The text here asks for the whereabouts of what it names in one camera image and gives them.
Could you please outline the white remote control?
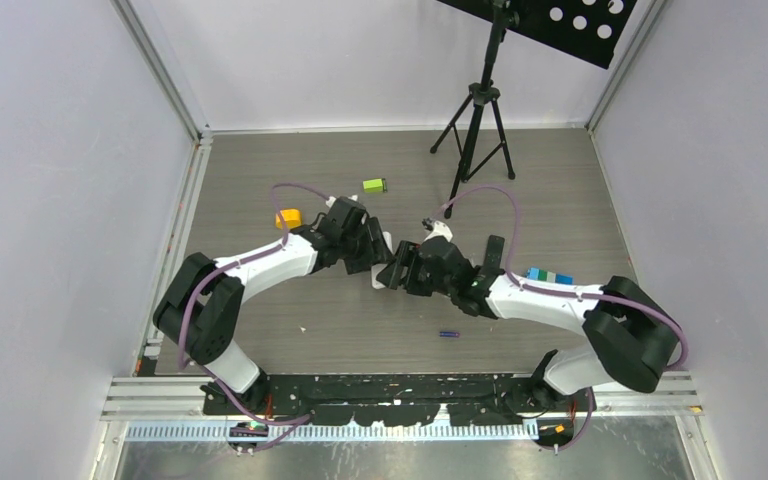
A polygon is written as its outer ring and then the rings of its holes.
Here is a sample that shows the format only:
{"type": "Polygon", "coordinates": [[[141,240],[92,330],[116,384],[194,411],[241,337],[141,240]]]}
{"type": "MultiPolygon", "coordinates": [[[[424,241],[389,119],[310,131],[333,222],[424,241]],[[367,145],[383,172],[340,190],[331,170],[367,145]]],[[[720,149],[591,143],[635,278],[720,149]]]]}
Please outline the white remote control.
{"type": "Polygon", "coordinates": [[[389,289],[391,268],[388,265],[378,264],[371,267],[371,285],[373,289],[389,289]]]}

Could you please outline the black remote control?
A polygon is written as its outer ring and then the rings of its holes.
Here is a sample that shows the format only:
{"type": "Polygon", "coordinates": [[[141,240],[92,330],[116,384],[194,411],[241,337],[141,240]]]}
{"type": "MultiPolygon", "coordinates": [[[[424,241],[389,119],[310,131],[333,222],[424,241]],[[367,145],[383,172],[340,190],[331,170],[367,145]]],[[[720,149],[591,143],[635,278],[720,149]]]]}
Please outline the black remote control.
{"type": "Polygon", "coordinates": [[[502,269],[502,255],[505,239],[497,235],[489,235],[486,243],[483,263],[480,268],[481,275],[485,278],[496,278],[504,273],[502,269]]]}

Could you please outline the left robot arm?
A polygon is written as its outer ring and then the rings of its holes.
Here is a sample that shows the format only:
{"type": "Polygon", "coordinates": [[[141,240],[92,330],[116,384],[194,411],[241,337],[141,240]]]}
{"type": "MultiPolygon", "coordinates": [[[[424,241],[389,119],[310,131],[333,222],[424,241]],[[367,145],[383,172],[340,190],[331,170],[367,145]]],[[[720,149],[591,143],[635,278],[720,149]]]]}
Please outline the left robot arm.
{"type": "Polygon", "coordinates": [[[347,274],[379,273],[393,259],[392,236],[350,197],[331,199],[311,224],[287,231],[264,247],[211,259],[186,257],[156,306],[152,322],[182,348],[185,358],[223,383],[240,412],[258,412],[267,398],[266,375],[234,339],[241,306],[278,284],[338,262],[347,274]]]}

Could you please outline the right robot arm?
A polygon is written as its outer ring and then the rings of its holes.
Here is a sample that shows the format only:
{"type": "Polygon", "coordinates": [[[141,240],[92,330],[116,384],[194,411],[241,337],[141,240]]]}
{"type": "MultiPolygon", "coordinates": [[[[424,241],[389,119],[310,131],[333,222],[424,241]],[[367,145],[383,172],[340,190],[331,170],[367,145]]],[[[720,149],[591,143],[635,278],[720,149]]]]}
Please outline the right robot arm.
{"type": "Polygon", "coordinates": [[[610,382],[655,391],[683,334],[638,284],[622,276],[605,285],[528,279],[501,267],[503,247],[503,238],[490,236],[484,264],[474,265],[444,237],[403,241],[388,264],[373,268],[372,285],[415,296],[440,294],[469,316],[533,321],[585,337],[586,344],[549,352],[535,368],[531,397],[544,410],[610,382]]]}

